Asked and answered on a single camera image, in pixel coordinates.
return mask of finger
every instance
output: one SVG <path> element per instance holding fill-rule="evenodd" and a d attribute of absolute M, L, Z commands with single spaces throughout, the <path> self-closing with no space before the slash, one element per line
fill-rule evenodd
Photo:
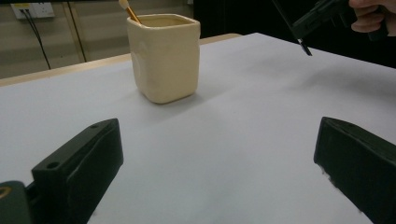
<path fill-rule="evenodd" d="M 380 23 L 384 19 L 385 19 L 384 14 L 371 13 L 371 14 L 359 16 L 358 19 L 354 22 L 354 24 L 358 26 L 367 26 L 367 25 Z"/>
<path fill-rule="evenodd" d="M 355 8 L 355 14 L 357 17 L 359 17 L 362 15 L 366 15 L 366 14 L 375 12 L 377 9 L 378 9 L 378 6 Z"/>
<path fill-rule="evenodd" d="M 352 24 L 350 27 L 355 32 L 370 33 L 370 32 L 379 30 L 379 28 L 381 28 L 381 23 L 376 23 L 376 24 L 372 24 L 372 25 L 365 25 L 365 26 Z"/>
<path fill-rule="evenodd" d="M 354 8 L 384 5 L 385 0 L 349 0 L 349 6 Z"/>
<path fill-rule="evenodd" d="M 385 20 L 387 21 L 388 36 L 396 36 L 396 14 L 384 8 Z"/>

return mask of screw hole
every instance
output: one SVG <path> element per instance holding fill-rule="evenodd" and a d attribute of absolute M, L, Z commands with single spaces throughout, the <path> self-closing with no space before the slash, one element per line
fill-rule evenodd
<path fill-rule="evenodd" d="M 55 161 L 47 165 L 47 169 L 54 169 L 59 166 L 59 162 Z"/>

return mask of white table surface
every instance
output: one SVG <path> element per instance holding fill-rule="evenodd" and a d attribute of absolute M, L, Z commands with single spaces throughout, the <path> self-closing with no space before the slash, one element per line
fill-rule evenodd
<path fill-rule="evenodd" d="M 311 50 L 259 34 L 201 46 L 197 92 L 169 105 L 138 92 L 131 62 L 2 87 L 0 181 L 29 184 L 118 118 L 125 162 L 90 223 L 371 223 L 313 156 L 324 116 L 396 143 L 396 70 Z"/>

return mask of wall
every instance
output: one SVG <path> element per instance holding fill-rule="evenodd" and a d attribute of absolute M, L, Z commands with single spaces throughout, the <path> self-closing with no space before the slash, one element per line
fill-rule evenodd
<path fill-rule="evenodd" d="M 129 2 L 137 15 L 176 13 L 192 18 L 187 0 Z M 52 3 L 52 8 L 54 18 L 35 19 L 52 69 L 129 53 L 127 13 L 118 1 Z M 0 4 L 0 46 L 0 78 L 48 69 L 32 28 L 15 18 L 10 5 Z"/>

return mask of human hand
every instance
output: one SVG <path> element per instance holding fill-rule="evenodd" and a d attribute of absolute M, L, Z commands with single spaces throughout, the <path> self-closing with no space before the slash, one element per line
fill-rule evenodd
<path fill-rule="evenodd" d="M 349 5 L 355 9 L 358 18 L 351 25 L 353 31 L 376 31 L 385 20 L 389 36 L 396 36 L 396 0 L 349 0 Z M 376 12 L 379 6 L 382 12 Z"/>

